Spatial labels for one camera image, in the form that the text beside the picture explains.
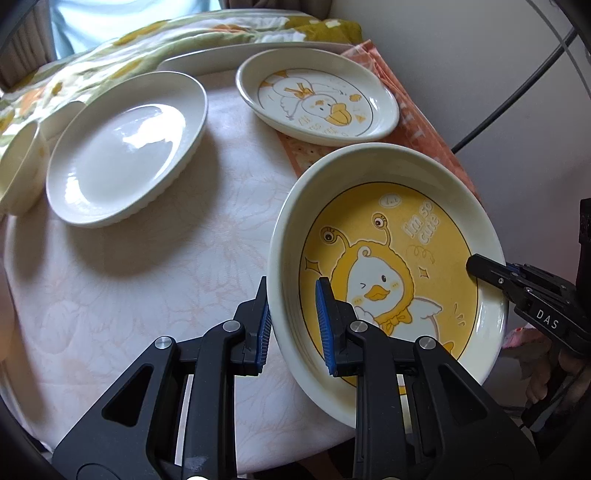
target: curtain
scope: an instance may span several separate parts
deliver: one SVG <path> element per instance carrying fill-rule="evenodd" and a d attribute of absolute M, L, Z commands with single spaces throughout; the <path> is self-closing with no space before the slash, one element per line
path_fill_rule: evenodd
<path fill-rule="evenodd" d="M 48 0 L 27 14 L 0 54 L 0 89 L 8 90 L 40 66 L 56 59 Z"/>

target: duck illustration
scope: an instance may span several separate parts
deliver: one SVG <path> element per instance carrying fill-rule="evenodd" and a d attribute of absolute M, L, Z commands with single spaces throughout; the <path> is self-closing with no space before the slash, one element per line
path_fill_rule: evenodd
<path fill-rule="evenodd" d="M 325 243 L 340 239 L 345 246 L 330 279 L 335 298 L 349 302 L 358 319 L 377 325 L 389 336 L 411 342 L 423 335 L 439 339 L 435 315 L 441 312 L 441 306 L 414 295 L 410 270 L 391 247 L 386 217 L 375 213 L 372 221 L 385 232 L 385 244 L 358 240 L 351 245 L 336 228 L 326 226 L 320 231 Z M 451 351 L 453 342 L 444 347 Z"/>
<path fill-rule="evenodd" d="M 272 87 L 273 91 L 281 96 L 281 108 L 290 120 L 301 105 L 304 112 L 319 116 L 336 127 L 344 127 L 351 123 L 352 117 L 347 105 L 335 98 L 344 93 L 328 85 L 310 83 L 302 77 L 290 77 L 283 70 L 275 72 L 263 81 L 261 87 Z"/>

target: table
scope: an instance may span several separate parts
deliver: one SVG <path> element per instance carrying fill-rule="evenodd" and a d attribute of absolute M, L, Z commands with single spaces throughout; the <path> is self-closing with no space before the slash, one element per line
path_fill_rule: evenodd
<path fill-rule="evenodd" d="M 4 261 L 19 328 L 0 371 L 22 424 L 55 447 L 161 335 L 200 336 L 254 298 L 281 205 L 297 176 L 234 72 L 200 78 L 207 131 L 181 176 L 115 225 L 66 225 L 43 198 L 5 221 Z M 257 378 L 236 379 L 239 472 L 325 450 L 354 431 L 302 392 L 271 336 Z"/>

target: metal screw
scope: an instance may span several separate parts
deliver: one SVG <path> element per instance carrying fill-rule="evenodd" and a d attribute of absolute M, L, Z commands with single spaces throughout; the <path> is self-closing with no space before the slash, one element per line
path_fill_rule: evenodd
<path fill-rule="evenodd" d="M 154 346 L 159 350 L 164 350 L 173 344 L 173 340 L 170 337 L 158 337 L 154 342 Z"/>
<path fill-rule="evenodd" d="M 240 328 L 240 322 L 236 320 L 228 320 L 223 324 L 223 329 L 227 332 L 236 332 Z"/>
<path fill-rule="evenodd" d="M 437 345 L 437 342 L 435 341 L 435 338 L 423 337 L 418 341 L 418 344 L 425 350 L 433 350 Z"/>
<path fill-rule="evenodd" d="M 357 333 L 361 333 L 364 332 L 368 329 L 368 324 L 365 322 L 362 322 L 361 320 L 356 320 L 355 322 L 351 322 L 351 325 L 349 325 L 351 327 L 351 330 L 353 330 L 354 332 Z"/>

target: ceramic dish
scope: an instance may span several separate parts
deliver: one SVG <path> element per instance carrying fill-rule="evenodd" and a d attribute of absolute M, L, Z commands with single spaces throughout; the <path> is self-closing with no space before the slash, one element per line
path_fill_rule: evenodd
<path fill-rule="evenodd" d="M 274 48 L 318 48 L 341 54 L 351 48 L 348 43 L 334 43 L 324 41 L 295 41 L 295 42 L 263 42 L 244 43 L 242 45 L 226 45 L 225 47 L 209 48 L 193 51 L 178 57 L 163 60 L 157 70 L 182 72 L 191 77 L 207 75 L 209 73 L 236 70 L 243 62 L 253 55 Z"/>
<path fill-rule="evenodd" d="M 501 348 L 507 302 L 468 276 L 474 253 L 504 263 L 480 203 L 425 155 L 372 143 L 312 165 L 283 205 L 267 272 L 275 337 L 302 389 L 355 427 L 355 379 L 329 376 L 321 355 L 314 305 L 320 276 L 359 318 L 406 340 L 434 336 L 484 382 Z M 409 425 L 405 395 L 402 403 Z"/>
<path fill-rule="evenodd" d="M 323 50 L 254 55 L 236 72 L 236 85 L 265 123 L 317 145 L 375 141 L 398 124 L 398 104 L 373 73 Z"/>
<path fill-rule="evenodd" d="M 21 128 L 0 161 L 0 213 L 22 215 L 43 191 L 49 148 L 38 122 Z"/>
<path fill-rule="evenodd" d="M 74 120 L 74 117 L 78 115 L 85 106 L 84 102 L 74 100 L 43 119 L 40 124 L 41 133 L 47 141 L 47 146 L 49 147 L 50 152 L 53 152 L 62 133 L 66 131 L 66 128 L 70 125 L 71 121 Z"/>
<path fill-rule="evenodd" d="M 206 115 L 205 90 L 188 75 L 152 72 L 116 85 L 59 139 L 47 171 L 51 208 L 85 227 L 137 212 L 185 168 Z"/>

